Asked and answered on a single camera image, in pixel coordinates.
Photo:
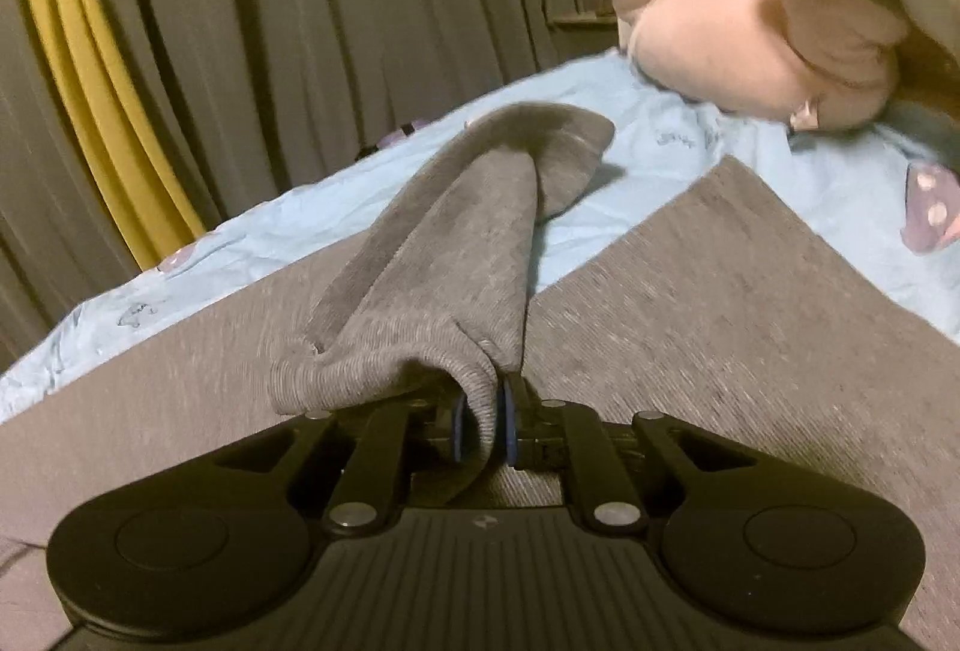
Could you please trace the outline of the light blue bed sheet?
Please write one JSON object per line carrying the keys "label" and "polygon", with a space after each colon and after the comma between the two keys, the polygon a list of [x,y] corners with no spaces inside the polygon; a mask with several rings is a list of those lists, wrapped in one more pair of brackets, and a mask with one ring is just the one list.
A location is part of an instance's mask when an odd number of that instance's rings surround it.
{"label": "light blue bed sheet", "polygon": [[534,289],[596,256],[732,155],[885,295],[957,336],[957,248],[918,256],[900,240],[910,163],[958,165],[953,119],[916,100],[898,100],[859,133],[791,141],[782,124],[686,102],[607,52],[483,95],[397,146],[257,204],[157,268],[80,303],[3,373],[3,419],[202,308],[366,229],[467,123],[519,100],[578,105],[615,124],[583,199],[537,235]]}

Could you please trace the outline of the yellow curtain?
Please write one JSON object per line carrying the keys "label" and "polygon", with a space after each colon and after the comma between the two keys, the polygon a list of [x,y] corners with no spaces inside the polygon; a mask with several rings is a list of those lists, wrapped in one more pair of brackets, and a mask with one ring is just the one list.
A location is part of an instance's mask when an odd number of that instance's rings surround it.
{"label": "yellow curtain", "polygon": [[104,0],[26,0],[94,185],[140,268],[204,233],[174,173]]}

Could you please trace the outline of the pink plush toy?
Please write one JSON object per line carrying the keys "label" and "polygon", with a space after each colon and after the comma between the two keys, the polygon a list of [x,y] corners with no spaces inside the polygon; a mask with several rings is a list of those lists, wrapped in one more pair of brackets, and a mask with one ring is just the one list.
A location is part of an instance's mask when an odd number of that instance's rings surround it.
{"label": "pink plush toy", "polygon": [[898,0],[610,0],[647,79],[800,133],[877,118],[898,84]]}

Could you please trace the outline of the grey curtain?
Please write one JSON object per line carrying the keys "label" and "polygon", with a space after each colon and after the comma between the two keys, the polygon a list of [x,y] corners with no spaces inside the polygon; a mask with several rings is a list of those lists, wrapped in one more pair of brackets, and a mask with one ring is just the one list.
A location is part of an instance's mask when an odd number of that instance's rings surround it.
{"label": "grey curtain", "polygon": [[[402,124],[560,63],[604,0],[104,0],[206,232]],[[26,0],[2,0],[2,357],[144,271],[94,185]]]}

